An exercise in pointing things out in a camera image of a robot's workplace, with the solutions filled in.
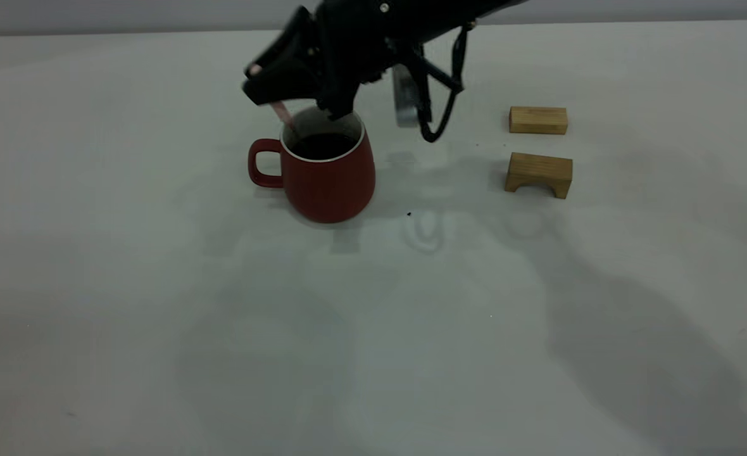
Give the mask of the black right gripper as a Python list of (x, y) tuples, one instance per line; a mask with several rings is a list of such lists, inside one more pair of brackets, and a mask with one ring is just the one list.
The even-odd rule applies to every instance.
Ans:
[[(300, 61), (320, 39), (323, 63)], [(318, 100), (333, 120), (354, 109), (357, 90), (397, 67), (397, 109), (426, 110), (425, 1), (322, 1), (315, 18), (298, 6), (280, 34), (244, 69), (241, 90), (257, 106)]]

